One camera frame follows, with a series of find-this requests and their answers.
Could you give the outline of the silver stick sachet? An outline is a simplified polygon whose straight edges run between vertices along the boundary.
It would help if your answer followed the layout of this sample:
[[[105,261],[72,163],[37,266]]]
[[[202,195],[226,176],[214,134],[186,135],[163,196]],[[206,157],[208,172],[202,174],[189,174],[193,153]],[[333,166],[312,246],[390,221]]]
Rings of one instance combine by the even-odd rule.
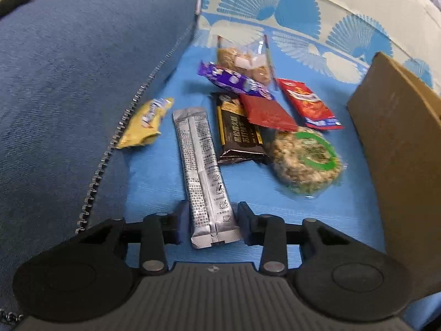
[[[202,107],[173,112],[191,209],[191,243],[196,249],[241,240],[241,232],[217,163]]]

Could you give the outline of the red square snack packet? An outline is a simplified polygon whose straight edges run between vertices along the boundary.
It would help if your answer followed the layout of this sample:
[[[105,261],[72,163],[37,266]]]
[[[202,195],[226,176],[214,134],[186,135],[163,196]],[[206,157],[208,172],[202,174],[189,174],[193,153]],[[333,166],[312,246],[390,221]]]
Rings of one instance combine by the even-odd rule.
[[[285,132],[297,131],[294,118],[276,100],[246,94],[239,97],[250,123]]]

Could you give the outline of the clear bag brown snacks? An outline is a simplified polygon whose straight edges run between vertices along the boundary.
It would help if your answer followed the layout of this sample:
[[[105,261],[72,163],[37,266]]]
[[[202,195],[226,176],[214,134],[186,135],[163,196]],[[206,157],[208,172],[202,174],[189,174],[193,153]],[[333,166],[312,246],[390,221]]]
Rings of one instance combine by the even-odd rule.
[[[266,34],[248,44],[217,37],[217,65],[235,71],[269,87],[276,76]]]

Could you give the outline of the round seed cracker green label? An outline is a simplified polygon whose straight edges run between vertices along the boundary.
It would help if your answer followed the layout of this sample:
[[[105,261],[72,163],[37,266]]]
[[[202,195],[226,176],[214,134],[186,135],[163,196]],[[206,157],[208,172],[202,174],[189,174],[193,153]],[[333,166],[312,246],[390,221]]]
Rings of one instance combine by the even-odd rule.
[[[295,194],[313,197],[336,184],[345,170],[334,146],[314,129],[271,131],[265,146],[276,177]]]

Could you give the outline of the black chocolate bar packet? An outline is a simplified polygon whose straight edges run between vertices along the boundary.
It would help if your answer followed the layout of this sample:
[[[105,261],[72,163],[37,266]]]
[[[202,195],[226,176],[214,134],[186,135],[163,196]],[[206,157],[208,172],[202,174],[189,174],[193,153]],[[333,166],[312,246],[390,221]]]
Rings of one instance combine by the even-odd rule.
[[[218,163],[223,165],[254,161],[267,164],[260,128],[248,121],[244,107],[237,95],[213,93],[216,120],[220,138]]]

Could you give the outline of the yellow candy packet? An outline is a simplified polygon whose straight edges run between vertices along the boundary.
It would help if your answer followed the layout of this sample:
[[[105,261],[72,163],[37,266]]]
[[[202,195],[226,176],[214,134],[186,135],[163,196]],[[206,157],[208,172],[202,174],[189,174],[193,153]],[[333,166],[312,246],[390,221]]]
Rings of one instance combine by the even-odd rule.
[[[174,98],[151,99],[144,103],[131,117],[117,144],[117,149],[153,144],[160,133],[160,124],[172,108]]]

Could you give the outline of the red chip packet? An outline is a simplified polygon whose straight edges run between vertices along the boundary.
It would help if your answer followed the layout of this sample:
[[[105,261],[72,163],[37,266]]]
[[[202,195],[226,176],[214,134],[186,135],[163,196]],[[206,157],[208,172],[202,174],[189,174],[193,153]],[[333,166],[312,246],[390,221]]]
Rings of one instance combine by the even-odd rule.
[[[290,104],[303,118],[306,127],[320,131],[344,128],[334,112],[303,82],[289,79],[277,79],[277,81]]]

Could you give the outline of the purple candy bar wrapper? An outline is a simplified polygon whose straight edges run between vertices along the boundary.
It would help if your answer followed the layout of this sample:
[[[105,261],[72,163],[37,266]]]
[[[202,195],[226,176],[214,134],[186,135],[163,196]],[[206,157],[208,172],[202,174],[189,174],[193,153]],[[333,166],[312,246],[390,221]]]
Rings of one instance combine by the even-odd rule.
[[[274,95],[263,84],[238,72],[217,66],[215,63],[201,61],[197,73],[231,93],[275,100]]]

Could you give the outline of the cardboard box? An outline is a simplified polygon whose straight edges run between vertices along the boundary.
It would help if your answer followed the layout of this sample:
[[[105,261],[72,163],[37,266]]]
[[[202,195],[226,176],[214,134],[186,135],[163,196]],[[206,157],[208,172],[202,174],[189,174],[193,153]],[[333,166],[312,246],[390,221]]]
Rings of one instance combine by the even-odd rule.
[[[375,186],[386,251],[415,299],[440,292],[440,97],[378,52],[347,108]]]

